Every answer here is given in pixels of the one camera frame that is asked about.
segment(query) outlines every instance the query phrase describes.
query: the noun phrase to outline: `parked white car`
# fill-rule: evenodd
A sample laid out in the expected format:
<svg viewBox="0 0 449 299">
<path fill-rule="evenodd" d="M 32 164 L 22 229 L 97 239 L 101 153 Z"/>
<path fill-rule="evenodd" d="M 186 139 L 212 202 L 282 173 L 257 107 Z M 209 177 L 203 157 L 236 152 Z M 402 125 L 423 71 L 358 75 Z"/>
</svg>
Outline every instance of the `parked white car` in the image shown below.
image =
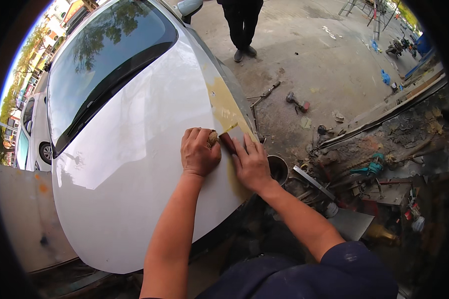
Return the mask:
<svg viewBox="0 0 449 299">
<path fill-rule="evenodd" d="M 21 113 L 16 157 L 20 169 L 51 171 L 52 147 L 46 118 L 46 93 L 32 95 Z"/>
<path fill-rule="evenodd" d="M 220 134 L 238 123 L 253 134 L 236 78 L 189 26 L 202 4 L 110 0 L 55 54 L 47 96 L 55 206 L 75 252 L 99 270 L 143 268 L 182 173 L 187 128 Z M 250 195 L 223 150 L 198 198 L 193 242 Z"/>
</svg>

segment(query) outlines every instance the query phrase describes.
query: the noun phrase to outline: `car wheel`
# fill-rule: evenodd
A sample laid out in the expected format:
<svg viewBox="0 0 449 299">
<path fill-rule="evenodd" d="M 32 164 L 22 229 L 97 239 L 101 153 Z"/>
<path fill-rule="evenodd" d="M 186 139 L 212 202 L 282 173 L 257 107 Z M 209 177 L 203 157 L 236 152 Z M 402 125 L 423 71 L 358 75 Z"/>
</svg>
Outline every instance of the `car wheel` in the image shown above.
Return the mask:
<svg viewBox="0 0 449 299">
<path fill-rule="evenodd" d="M 42 158 L 43 161 L 45 161 L 47 164 L 52 164 L 52 146 L 48 142 L 43 142 L 42 144 L 40 144 L 38 153 L 40 154 L 40 158 Z"/>
</svg>

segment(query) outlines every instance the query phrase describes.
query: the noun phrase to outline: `dark blue shirt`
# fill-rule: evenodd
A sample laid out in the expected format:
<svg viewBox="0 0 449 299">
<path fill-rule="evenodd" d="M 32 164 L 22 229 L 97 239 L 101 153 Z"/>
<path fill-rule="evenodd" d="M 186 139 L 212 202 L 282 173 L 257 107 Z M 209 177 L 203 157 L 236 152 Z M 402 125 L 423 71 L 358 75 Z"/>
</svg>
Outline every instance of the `dark blue shirt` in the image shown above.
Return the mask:
<svg viewBox="0 0 449 299">
<path fill-rule="evenodd" d="M 392 298 L 397 284 L 381 261 L 361 242 L 329 249 L 320 264 L 296 266 L 275 256 L 233 265 L 197 299 Z"/>
</svg>

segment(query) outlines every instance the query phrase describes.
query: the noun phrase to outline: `hand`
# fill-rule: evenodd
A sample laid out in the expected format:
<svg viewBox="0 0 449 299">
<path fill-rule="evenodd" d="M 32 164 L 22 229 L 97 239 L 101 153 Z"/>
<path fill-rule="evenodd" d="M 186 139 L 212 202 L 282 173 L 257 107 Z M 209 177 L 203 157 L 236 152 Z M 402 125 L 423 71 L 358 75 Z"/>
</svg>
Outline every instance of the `hand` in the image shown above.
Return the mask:
<svg viewBox="0 0 449 299">
<path fill-rule="evenodd" d="M 185 131 L 181 139 L 181 164 L 184 174 L 205 177 L 221 160 L 221 147 L 217 142 L 209 149 L 206 141 L 210 129 L 190 128 Z"/>
<path fill-rule="evenodd" d="M 233 138 L 233 144 L 238 154 L 233 155 L 236 176 L 246 188 L 260 194 L 263 188 L 274 182 L 266 150 L 261 143 L 253 142 L 248 133 L 245 133 L 247 152 L 236 138 Z"/>
</svg>

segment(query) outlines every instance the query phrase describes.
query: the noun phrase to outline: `person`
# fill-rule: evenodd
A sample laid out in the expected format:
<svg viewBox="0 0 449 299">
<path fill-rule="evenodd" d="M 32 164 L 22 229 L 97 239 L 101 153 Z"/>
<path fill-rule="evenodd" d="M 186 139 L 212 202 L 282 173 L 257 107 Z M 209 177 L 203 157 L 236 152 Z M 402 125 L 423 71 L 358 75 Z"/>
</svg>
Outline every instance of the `person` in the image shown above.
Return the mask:
<svg viewBox="0 0 449 299">
<path fill-rule="evenodd" d="M 233 56 L 234 61 L 240 62 L 243 54 L 255 57 L 257 52 L 251 46 L 251 41 L 263 0 L 217 0 L 217 2 L 223 7 L 231 41 L 237 48 Z"/>
<path fill-rule="evenodd" d="M 220 161 L 220 145 L 206 146 L 209 129 L 191 128 L 181 140 L 183 173 L 163 210 L 144 258 L 140 298 L 185 298 L 196 202 Z M 318 212 L 273 180 L 266 150 L 244 135 L 233 139 L 236 176 L 279 213 L 318 264 L 259 254 L 230 266 L 197 298 L 396 298 L 398 287 L 361 242 L 345 242 Z"/>
</svg>

